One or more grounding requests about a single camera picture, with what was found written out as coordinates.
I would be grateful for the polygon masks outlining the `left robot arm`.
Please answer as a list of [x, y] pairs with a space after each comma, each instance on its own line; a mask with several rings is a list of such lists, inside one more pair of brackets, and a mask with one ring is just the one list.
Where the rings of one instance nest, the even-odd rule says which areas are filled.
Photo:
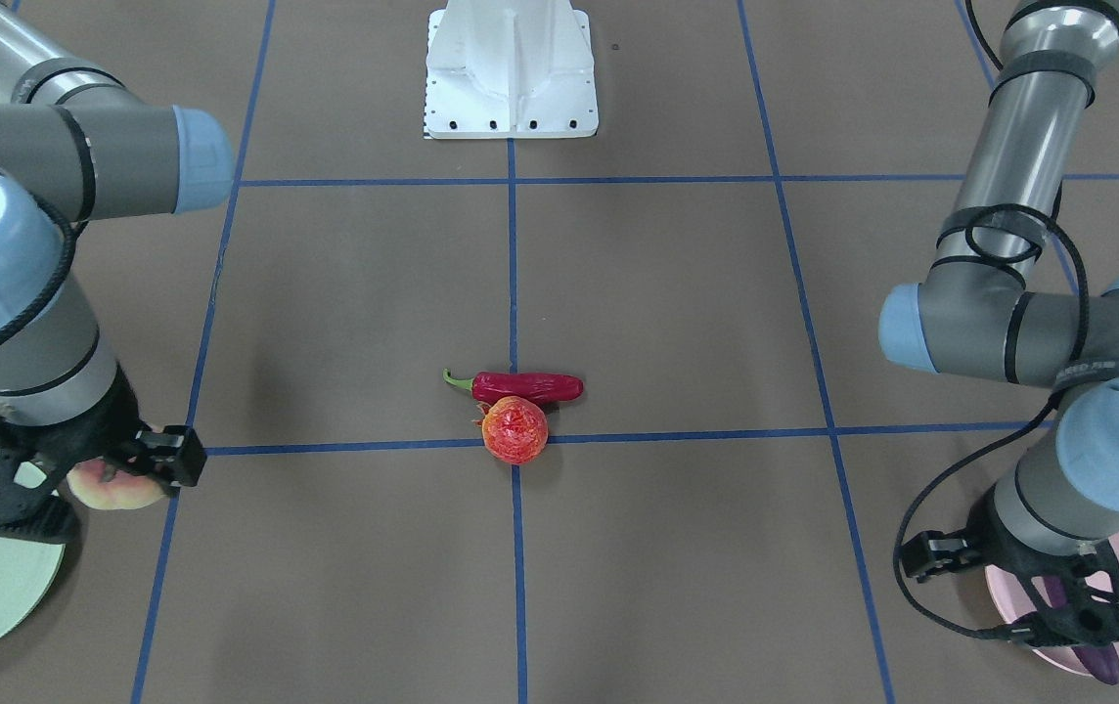
[[892, 364], [1049, 391], [1019, 440], [1046, 437], [975, 503], [962, 529], [908, 536], [899, 586], [985, 566], [1032, 601], [1010, 625], [972, 629], [919, 606], [935, 625], [1028, 649], [1119, 642], [1119, 278], [1100, 294], [1057, 224], [1070, 148], [1119, 50], [1119, 1], [1021, 1], [1002, 37], [990, 92], [952, 213], [921, 284], [895, 287], [878, 317]]

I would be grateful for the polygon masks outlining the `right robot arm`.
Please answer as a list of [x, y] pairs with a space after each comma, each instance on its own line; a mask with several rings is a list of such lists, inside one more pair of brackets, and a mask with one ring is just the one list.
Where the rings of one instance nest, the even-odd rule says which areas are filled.
[[0, 3], [0, 538], [76, 539], [56, 489], [85, 461], [162, 492], [198, 484], [201, 440], [140, 416], [70, 269], [86, 224], [210, 209], [234, 170], [214, 116], [149, 106]]

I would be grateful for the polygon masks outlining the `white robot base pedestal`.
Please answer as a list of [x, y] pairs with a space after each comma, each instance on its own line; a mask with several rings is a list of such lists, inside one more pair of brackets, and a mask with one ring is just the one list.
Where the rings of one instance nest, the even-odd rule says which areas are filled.
[[568, 1], [449, 1], [426, 30], [425, 138], [598, 134], [590, 18]]

